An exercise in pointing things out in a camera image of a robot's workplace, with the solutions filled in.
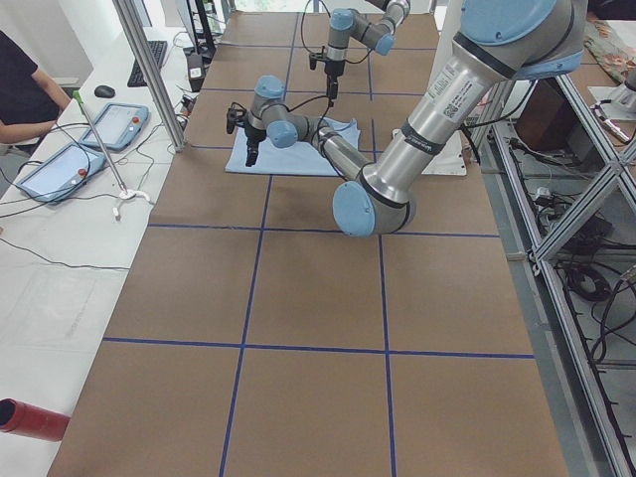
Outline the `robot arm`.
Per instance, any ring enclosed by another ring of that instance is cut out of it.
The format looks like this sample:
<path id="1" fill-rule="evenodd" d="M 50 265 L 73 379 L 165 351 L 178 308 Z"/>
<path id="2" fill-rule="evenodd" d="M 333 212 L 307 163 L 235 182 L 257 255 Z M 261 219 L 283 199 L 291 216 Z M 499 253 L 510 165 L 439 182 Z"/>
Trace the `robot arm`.
<path id="1" fill-rule="evenodd" d="M 325 119 L 292 113 L 274 76 L 258 80 L 249 109 L 228 112 L 227 131 L 243 128 L 247 166 L 265 139 L 277 148 L 311 144 L 345 179 L 332 201 L 339 229 L 353 237 L 394 233 L 415 215 L 412 183 L 494 84 L 553 78 L 579 66 L 586 10 L 584 1 L 463 2 L 449 60 L 377 162 Z"/>
<path id="2" fill-rule="evenodd" d="M 378 23 L 372 23 L 353 8 L 336 8 L 331 13 L 327 46 L 316 58 L 325 65 L 326 94 L 331 102 L 338 95 L 338 78 L 344 73 L 350 40 L 386 56 L 394 46 L 398 26 L 410 13 L 409 1 L 371 1 L 371 4 L 384 12 Z"/>

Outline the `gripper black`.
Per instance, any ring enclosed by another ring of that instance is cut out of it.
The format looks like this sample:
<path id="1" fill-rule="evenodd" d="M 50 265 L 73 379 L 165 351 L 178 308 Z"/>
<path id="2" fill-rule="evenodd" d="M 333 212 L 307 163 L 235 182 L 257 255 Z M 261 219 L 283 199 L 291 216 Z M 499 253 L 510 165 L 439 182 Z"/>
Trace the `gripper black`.
<path id="1" fill-rule="evenodd" d="M 338 96 L 338 78 L 344 73 L 344 62 L 328 59 L 325 63 L 325 74 L 327 76 L 326 94 L 330 100 L 335 100 Z"/>
<path id="2" fill-rule="evenodd" d="M 258 157 L 258 145 L 264 140 L 264 130 L 247 123 L 245 136 L 247 143 L 245 166 L 253 167 Z"/>

